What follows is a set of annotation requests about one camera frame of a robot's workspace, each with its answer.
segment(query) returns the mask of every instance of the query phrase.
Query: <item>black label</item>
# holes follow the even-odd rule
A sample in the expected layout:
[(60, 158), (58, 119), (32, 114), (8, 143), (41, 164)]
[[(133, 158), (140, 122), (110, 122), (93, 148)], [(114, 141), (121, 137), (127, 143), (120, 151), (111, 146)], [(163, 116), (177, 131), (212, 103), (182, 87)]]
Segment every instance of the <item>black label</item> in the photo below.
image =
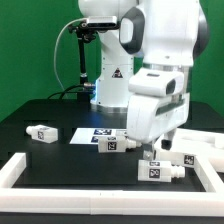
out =
[(50, 128), (48, 128), (48, 127), (40, 128), (41, 131), (46, 131), (46, 130), (48, 130), (48, 129), (50, 129)]
[(97, 136), (93, 136), (92, 139), (91, 139), (91, 142), (92, 143), (98, 143), (99, 139)]
[(149, 169), (149, 178), (159, 179), (160, 169)]
[(108, 151), (116, 151), (117, 142), (108, 142)]
[(111, 135), (111, 129), (95, 129), (94, 135)]
[(194, 165), (194, 156), (185, 155), (184, 156), (184, 164), (193, 166)]
[(38, 131), (37, 138), (41, 139), (41, 140), (44, 140), (44, 133), (42, 131)]
[(159, 77), (160, 75), (159, 74), (148, 73), (147, 76), (150, 76), (150, 77)]
[(107, 139), (108, 139), (109, 141), (116, 141), (117, 138), (112, 136), (112, 137), (108, 137)]
[(160, 166), (160, 162), (153, 161), (153, 162), (150, 162), (149, 165), (150, 166)]

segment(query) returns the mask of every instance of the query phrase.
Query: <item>black table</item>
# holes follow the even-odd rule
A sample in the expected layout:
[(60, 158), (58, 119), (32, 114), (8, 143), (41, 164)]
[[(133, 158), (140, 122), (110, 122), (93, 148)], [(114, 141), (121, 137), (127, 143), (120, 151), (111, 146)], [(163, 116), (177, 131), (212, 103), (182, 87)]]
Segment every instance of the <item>black table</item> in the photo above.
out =
[[(59, 140), (45, 144), (31, 140), (25, 132), (30, 125), (59, 129)], [(28, 167), (15, 188), (105, 189), (150, 191), (204, 191), (192, 169), (186, 178), (172, 183), (137, 181), (137, 164), (142, 149), (128, 153), (99, 154), (96, 145), (69, 144), (75, 130), (84, 128), (124, 129), (126, 115), (93, 112), (88, 103), (75, 100), (32, 100), (0, 123), (0, 166), (15, 152), (26, 152)], [(192, 102), (184, 128), (224, 132), (224, 119), (211, 107)], [(223, 223), (224, 218), (167, 216), (89, 216), (0, 213), (0, 223)]]

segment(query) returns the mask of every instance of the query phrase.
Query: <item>warning label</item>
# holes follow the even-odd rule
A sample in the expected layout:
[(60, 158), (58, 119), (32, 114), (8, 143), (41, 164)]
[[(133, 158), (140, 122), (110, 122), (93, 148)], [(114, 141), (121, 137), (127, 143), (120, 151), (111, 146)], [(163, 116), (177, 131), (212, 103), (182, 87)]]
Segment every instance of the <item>warning label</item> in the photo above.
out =
[(184, 156), (184, 164), (193, 166), (194, 165), (194, 156), (185, 155)]
[(160, 178), (160, 169), (149, 169), (149, 178)]
[(114, 72), (112, 78), (123, 78), (119, 68), (116, 69), (116, 71)]
[(108, 151), (116, 151), (117, 150), (117, 142), (108, 142)]

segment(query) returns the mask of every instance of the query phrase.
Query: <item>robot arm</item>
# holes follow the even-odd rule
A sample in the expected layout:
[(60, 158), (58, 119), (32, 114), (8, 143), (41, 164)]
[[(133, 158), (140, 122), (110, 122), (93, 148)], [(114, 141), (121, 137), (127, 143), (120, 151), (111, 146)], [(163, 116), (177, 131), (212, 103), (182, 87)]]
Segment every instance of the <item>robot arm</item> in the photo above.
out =
[[(118, 20), (136, 5), (136, 0), (79, 0), (79, 8), (84, 16), (116, 16)], [(102, 66), (91, 107), (107, 113), (126, 113), (130, 97), (128, 82), (133, 76), (133, 56), (121, 47), (119, 30), (98, 34)]]
[(169, 149), (175, 129), (186, 122), (189, 68), (203, 14), (196, 0), (140, 0), (123, 17), (120, 43), (128, 53), (143, 55), (143, 67), (131, 77), (127, 133), (152, 144), (165, 134)]

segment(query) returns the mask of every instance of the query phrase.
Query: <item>green background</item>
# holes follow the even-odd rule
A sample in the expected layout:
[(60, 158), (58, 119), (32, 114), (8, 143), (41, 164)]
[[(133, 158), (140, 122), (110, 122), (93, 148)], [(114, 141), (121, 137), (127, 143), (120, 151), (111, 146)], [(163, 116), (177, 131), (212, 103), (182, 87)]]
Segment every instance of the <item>green background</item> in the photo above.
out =
[[(210, 42), (195, 61), (192, 100), (224, 115), (224, 1), (201, 0), (210, 25)], [(65, 24), (82, 17), (77, 0), (0, 0), (0, 120), (26, 101), (60, 91), (53, 71), (56, 38)], [(100, 43), (86, 46), (90, 81), (100, 74)], [(135, 71), (141, 64), (136, 60)], [(58, 51), (58, 72), (65, 87), (79, 81), (77, 39), (66, 32)]]

